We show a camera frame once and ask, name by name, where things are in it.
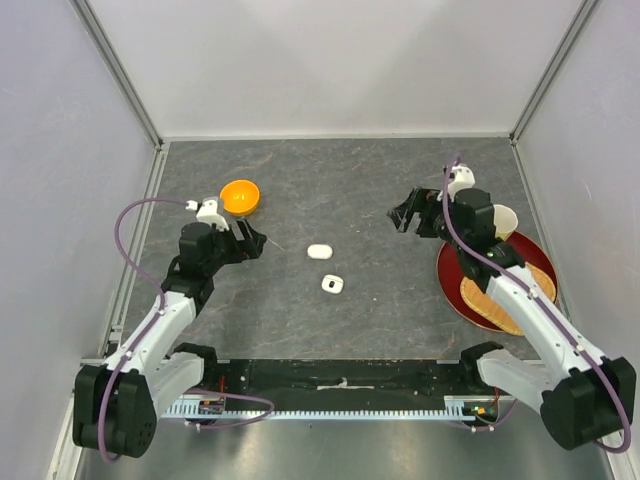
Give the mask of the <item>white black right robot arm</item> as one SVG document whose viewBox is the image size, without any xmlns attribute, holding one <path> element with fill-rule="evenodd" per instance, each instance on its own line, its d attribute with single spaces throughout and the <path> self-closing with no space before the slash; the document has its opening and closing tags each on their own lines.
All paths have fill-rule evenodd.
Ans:
<svg viewBox="0 0 640 480">
<path fill-rule="evenodd" d="M 464 275 L 515 321 L 544 365 L 536 368 L 506 349 L 476 347 L 476 359 L 458 368 L 458 381 L 477 394 L 496 387 L 536 411 L 566 450 L 622 432 L 616 452 L 631 444 L 637 375 L 623 357 L 608 358 L 581 335 L 541 290 L 522 256 L 495 233 L 489 193 L 466 188 L 455 195 L 415 188 L 387 213 L 399 232 L 414 216 L 417 235 L 454 248 Z"/>
</svg>

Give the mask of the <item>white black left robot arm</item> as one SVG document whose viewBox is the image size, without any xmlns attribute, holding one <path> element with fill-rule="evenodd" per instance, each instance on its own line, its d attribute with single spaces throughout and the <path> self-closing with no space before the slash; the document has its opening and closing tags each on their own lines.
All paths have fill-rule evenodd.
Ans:
<svg viewBox="0 0 640 480">
<path fill-rule="evenodd" d="M 75 377 L 73 442 L 113 463 L 149 448 L 158 419 L 187 390 L 208 393 L 219 369 L 209 347 L 169 349 L 201 313 L 224 266 L 259 258 L 266 235 L 245 219 L 234 227 L 194 222 L 184 226 L 156 300 L 131 336 L 99 365 Z"/>
</svg>

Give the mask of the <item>white earbud charging case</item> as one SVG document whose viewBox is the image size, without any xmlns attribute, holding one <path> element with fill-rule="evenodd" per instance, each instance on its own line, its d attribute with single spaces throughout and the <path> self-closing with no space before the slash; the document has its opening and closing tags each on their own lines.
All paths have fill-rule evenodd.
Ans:
<svg viewBox="0 0 640 480">
<path fill-rule="evenodd" d="M 333 256 L 333 248 L 328 244 L 311 244 L 307 256 L 313 260 L 328 260 Z"/>
</svg>

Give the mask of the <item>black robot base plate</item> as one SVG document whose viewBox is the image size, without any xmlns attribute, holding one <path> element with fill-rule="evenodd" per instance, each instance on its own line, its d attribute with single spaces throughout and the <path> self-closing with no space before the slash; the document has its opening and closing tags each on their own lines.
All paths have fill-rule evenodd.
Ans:
<svg viewBox="0 0 640 480">
<path fill-rule="evenodd" d="M 268 399 L 278 410 L 436 408 L 445 396 L 496 397 L 456 360 L 219 360 L 196 387 Z"/>
</svg>

